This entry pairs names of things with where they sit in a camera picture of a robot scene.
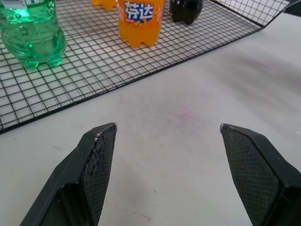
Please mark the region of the green soda bottle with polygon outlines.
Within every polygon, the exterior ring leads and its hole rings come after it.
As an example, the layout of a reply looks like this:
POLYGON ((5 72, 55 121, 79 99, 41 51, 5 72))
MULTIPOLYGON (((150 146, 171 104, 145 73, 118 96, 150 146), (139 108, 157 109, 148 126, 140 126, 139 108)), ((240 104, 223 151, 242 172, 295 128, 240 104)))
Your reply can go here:
POLYGON ((6 49, 24 68, 61 64, 65 36, 56 0, 0 0, 0 32, 6 49))

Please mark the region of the orange Fanta soda bottle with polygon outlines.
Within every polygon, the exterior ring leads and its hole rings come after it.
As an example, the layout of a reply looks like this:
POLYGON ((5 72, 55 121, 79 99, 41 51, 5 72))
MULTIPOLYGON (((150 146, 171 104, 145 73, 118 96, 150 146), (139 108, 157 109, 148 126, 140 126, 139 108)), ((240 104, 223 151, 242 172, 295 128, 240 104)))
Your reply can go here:
POLYGON ((119 34, 132 48, 155 45, 161 29, 165 0, 118 0, 119 34))

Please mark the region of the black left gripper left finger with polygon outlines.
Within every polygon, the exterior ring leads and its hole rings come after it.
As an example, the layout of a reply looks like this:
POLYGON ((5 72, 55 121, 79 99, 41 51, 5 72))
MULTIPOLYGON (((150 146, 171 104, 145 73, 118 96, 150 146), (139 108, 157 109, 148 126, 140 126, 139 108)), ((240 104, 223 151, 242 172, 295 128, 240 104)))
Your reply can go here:
POLYGON ((91 129, 53 170, 20 226, 98 226, 117 125, 91 129))

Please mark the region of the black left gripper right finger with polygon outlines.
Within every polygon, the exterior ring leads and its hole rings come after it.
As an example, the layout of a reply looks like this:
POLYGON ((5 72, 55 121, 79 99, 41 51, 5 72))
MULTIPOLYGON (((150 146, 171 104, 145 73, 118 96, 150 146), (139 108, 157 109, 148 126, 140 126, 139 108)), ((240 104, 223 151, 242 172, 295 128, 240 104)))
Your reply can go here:
POLYGON ((301 226, 301 173, 262 134, 221 124, 231 176, 253 226, 301 226))

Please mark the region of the dark cola soda bottle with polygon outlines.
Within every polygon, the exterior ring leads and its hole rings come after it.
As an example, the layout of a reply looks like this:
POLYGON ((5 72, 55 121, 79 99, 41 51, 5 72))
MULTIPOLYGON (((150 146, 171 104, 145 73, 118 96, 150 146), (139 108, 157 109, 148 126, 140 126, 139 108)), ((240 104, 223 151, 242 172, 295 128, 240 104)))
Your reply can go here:
POLYGON ((174 22, 191 25, 199 16, 204 0, 170 0, 169 13, 174 22))

